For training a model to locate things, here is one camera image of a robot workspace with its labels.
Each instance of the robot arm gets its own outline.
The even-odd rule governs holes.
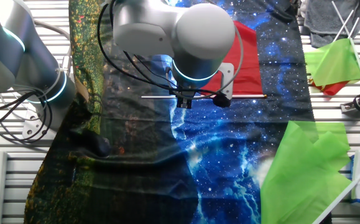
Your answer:
[[[231,17],[213,4],[189,8],[159,0],[118,0],[114,43],[137,55],[173,58],[173,76],[183,88],[200,88],[219,70],[235,38]]]
[[[46,93],[57,130],[75,97],[75,86],[36,32],[34,20],[23,0],[0,0],[0,92],[22,86]],[[39,100],[29,101],[38,111]]]

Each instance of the metal rod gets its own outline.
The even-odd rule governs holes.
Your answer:
[[[359,17],[356,18],[355,24],[353,25],[353,28],[351,29],[351,32],[348,34],[348,38],[349,38],[349,39],[351,39],[351,36],[352,36],[352,34],[353,34],[353,32],[354,32],[354,29],[355,29],[356,25],[358,24],[358,21],[359,21]]]
[[[344,24],[341,26],[340,31],[337,33],[337,35],[336,35],[335,39],[333,40],[333,42],[337,40],[337,38],[339,37],[341,31],[343,31],[343,29],[344,29],[344,27],[346,26],[347,22],[349,21],[349,19],[350,19],[351,16],[353,15],[353,12],[354,12],[354,10],[351,10],[351,13],[350,13],[349,16],[347,17],[347,19],[346,19],[346,21],[344,22]]]
[[[332,1],[331,3],[332,3],[332,5],[335,7],[335,10],[336,10],[336,12],[337,12],[337,16],[339,16],[341,23],[344,24],[344,20],[343,20],[343,18],[341,17],[341,14],[340,14],[339,10],[337,9],[337,6],[336,6],[335,2]],[[351,36],[351,35],[349,34],[349,32],[348,32],[347,27],[345,27],[345,29],[346,29],[347,35],[348,35],[348,36]]]
[[[164,99],[174,99],[176,98],[176,96],[141,96],[142,99],[161,99],[161,100],[164,100]],[[267,98],[267,95],[233,95],[232,98],[237,98],[237,99],[240,99],[240,98]]]

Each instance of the light green fabric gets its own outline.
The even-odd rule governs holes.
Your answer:
[[[349,39],[337,40],[304,55],[307,73],[311,73],[316,86],[360,80],[359,59]]]
[[[261,188],[262,224],[309,224],[351,183],[343,123],[289,121]]]

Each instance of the metal slotted table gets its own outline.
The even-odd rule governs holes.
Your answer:
[[[68,21],[68,1],[25,1],[32,11],[35,19],[58,26],[69,32]],[[303,33],[303,18],[298,18],[300,30]],[[59,63],[62,63],[66,55],[70,42],[60,34],[47,30],[43,27],[36,27],[41,39],[47,48],[53,53]],[[310,45],[310,37],[302,35],[304,51],[311,51],[314,48]],[[358,54],[360,57],[360,31],[354,39]],[[324,122],[343,122],[346,125],[349,144],[351,150],[349,155],[353,155],[360,150],[360,118],[353,119],[341,114],[340,104],[350,102],[360,94],[360,82],[350,84],[344,87],[336,95],[328,99],[322,93],[319,93],[314,87],[310,86],[313,114],[316,121]],[[12,101],[15,98],[10,94],[4,94],[6,101]],[[25,116],[26,108],[19,107],[18,114]],[[11,133],[21,136],[24,122],[10,115],[4,122],[9,127]],[[6,188],[4,192],[4,206],[2,223],[14,224],[23,223],[25,200],[29,189],[33,183],[35,175],[52,143],[52,138],[43,139],[30,145],[13,144],[0,137],[0,151],[8,153]],[[349,167],[341,170],[346,177],[351,175]],[[350,205],[349,195],[332,211],[333,223],[355,223],[360,224],[360,208]]]

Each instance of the red cloth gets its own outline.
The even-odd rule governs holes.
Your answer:
[[[259,57],[257,54],[256,32],[238,21],[234,21],[235,26],[242,37],[244,56],[241,71],[234,80],[234,95],[260,95],[262,94]],[[232,63],[235,71],[239,65],[241,49],[239,48],[238,36],[235,35],[234,44],[229,50],[224,61]],[[221,72],[213,76],[210,82],[203,89],[216,91],[221,86]]]
[[[312,82],[312,85],[317,87],[319,90],[323,92],[325,95],[334,96],[336,93],[338,93],[345,85],[347,85],[348,81],[339,82],[335,84],[330,84],[325,86],[325,88],[322,90],[322,86],[316,86],[314,82]]]

